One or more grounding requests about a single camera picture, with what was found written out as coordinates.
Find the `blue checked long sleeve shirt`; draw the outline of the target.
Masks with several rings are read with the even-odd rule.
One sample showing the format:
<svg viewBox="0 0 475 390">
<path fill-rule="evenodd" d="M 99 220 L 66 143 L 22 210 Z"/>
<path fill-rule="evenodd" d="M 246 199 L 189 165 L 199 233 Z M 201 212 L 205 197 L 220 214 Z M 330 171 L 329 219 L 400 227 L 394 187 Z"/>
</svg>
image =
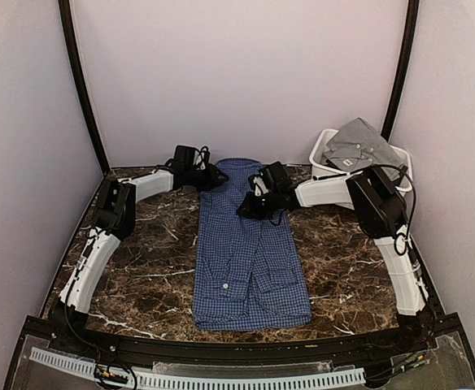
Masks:
<svg viewBox="0 0 475 390">
<path fill-rule="evenodd" d="M 203 331 L 299 327 L 312 319 L 302 265 L 286 216 L 245 219 L 238 207 L 262 163 L 226 158 L 228 182 L 199 201 L 193 316 Z"/>
</svg>

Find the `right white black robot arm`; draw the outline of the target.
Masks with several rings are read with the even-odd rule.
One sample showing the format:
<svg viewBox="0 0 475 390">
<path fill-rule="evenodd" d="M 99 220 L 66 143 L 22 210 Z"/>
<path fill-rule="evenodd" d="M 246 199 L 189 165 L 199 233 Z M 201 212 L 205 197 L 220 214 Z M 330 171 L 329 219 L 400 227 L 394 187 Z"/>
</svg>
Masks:
<svg viewBox="0 0 475 390">
<path fill-rule="evenodd" d="M 407 208 L 386 168 L 411 179 L 404 168 L 376 164 L 353 172 L 314 175 L 294 184 L 284 166 L 275 162 L 249 177 L 251 191 L 246 193 L 237 214 L 264 220 L 271 219 L 278 211 L 350 202 L 361 231 L 373 239 L 383 257 L 398 314 L 417 316 L 428 305 L 429 294 L 408 230 L 414 210 Z"/>
</svg>

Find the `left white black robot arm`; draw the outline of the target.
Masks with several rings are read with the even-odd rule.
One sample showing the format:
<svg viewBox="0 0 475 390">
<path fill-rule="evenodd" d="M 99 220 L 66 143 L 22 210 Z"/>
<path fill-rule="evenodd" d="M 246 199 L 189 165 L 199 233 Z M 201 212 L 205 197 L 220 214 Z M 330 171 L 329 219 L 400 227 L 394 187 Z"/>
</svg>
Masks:
<svg viewBox="0 0 475 390">
<path fill-rule="evenodd" d="M 229 180 L 227 174 L 210 163 L 210 150 L 179 145 L 174 156 L 146 175 L 106 180 L 94 207 L 93 226 L 74 270 L 55 300 L 50 319 L 66 324 L 59 339 L 74 354 L 92 347 L 91 335 L 73 319 L 85 319 L 102 273 L 121 242 L 133 233 L 137 204 L 147 198 L 185 186 L 198 192 L 216 189 Z"/>
</svg>

